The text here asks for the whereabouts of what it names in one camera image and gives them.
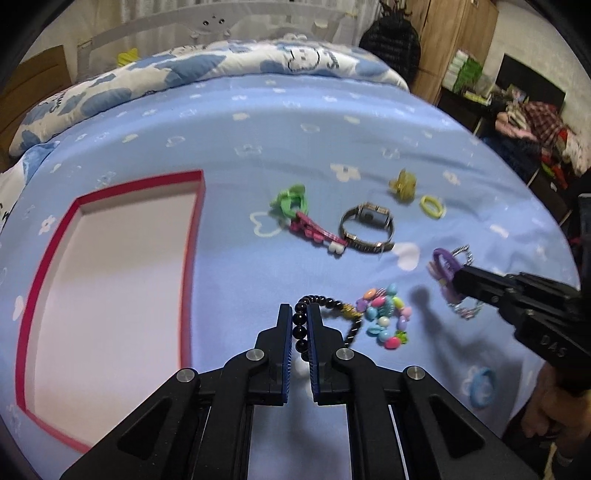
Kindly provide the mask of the person's right hand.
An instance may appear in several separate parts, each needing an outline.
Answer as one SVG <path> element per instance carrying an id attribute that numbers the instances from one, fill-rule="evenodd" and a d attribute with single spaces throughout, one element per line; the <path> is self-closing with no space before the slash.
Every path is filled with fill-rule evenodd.
<path id="1" fill-rule="evenodd" d="M 522 428 L 528 438 L 544 436 L 551 424 L 559 426 L 556 446 L 567 459 L 574 459 L 590 435 L 590 392 L 574 397 L 561 389 L 555 369 L 546 363 L 526 408 Z"/>

